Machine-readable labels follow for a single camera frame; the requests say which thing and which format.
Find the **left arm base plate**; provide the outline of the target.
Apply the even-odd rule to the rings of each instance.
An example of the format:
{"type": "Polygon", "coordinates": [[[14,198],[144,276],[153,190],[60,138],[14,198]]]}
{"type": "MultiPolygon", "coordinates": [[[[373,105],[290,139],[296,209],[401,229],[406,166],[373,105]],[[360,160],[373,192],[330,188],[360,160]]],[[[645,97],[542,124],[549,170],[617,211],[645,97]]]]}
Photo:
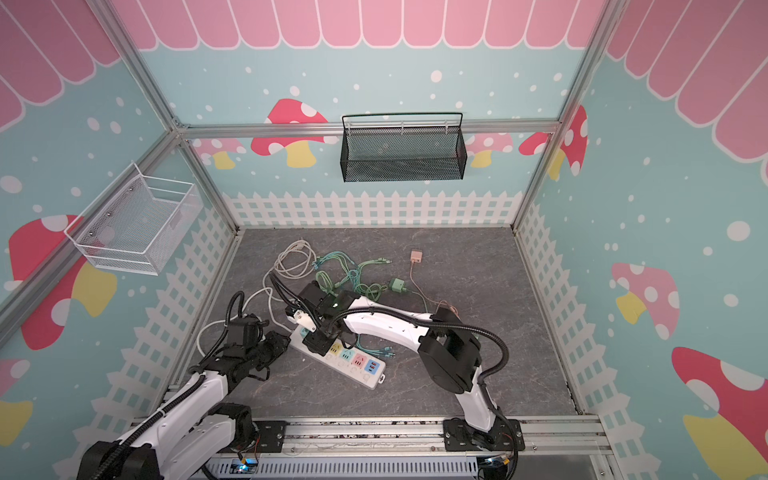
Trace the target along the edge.
{"type": "Polygon", "coordinates": [[[263,455],[281,453],[286,438],[286,421],[254,421],[245,428],[245,437],[237,452],[263,455]]]}

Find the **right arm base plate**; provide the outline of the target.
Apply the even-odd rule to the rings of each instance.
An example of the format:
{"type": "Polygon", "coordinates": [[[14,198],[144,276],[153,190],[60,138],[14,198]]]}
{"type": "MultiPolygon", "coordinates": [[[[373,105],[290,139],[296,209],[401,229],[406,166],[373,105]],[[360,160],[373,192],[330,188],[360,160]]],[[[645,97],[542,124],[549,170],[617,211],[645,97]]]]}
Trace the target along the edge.
{"type": "Polygon", "coordinates": [[[526,449],[520,422],[514,419],[508,419],[506,423],[496,419],[489,432],[471,427],[461,418],[446,419],[443,421],[443,441],[448,452],[512,452],[512,443],[518,451],[526,449]]]}

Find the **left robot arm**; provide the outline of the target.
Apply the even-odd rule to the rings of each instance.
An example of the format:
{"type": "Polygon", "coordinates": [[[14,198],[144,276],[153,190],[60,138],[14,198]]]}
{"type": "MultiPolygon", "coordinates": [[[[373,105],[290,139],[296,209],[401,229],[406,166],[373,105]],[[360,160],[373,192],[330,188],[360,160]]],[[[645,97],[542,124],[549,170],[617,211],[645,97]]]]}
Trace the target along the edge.
{"type": "Polygon", "coordinates": [[[114,441],[98,441],[83,455],[80,479],[187,479],[213,476],[208,460],[222,450],[252,466],[264,436],[252,410],[226,397],[242,381],[266,381],[288,349],[288,336],[245,311],[244,292],[227,305],[223,331],[189,369],[188,382],[151,415],[114,441]]]}

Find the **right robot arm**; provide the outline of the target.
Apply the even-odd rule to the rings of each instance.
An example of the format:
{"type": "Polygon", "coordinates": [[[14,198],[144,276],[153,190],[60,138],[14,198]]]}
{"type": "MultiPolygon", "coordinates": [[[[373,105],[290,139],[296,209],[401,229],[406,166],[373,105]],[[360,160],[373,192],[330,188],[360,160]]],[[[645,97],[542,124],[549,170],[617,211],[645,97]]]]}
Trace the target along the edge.
{"type": "Polygon", "coordinates": [[[487,389],[487,378],[500,372],[510,356],[497,334],[462,323],[446,307],[433,313],[407,312],[346,290],[326,293],[315,282],[281,298],[289,318],[309,330],[303,343],[311,352],[329,352],[344,335],[373,336],[412,350],[429,378],[454,394],[462,408],[463,431],[454,433],[454,439],[485,451],[516,452],[524,447],[487,389]]]}

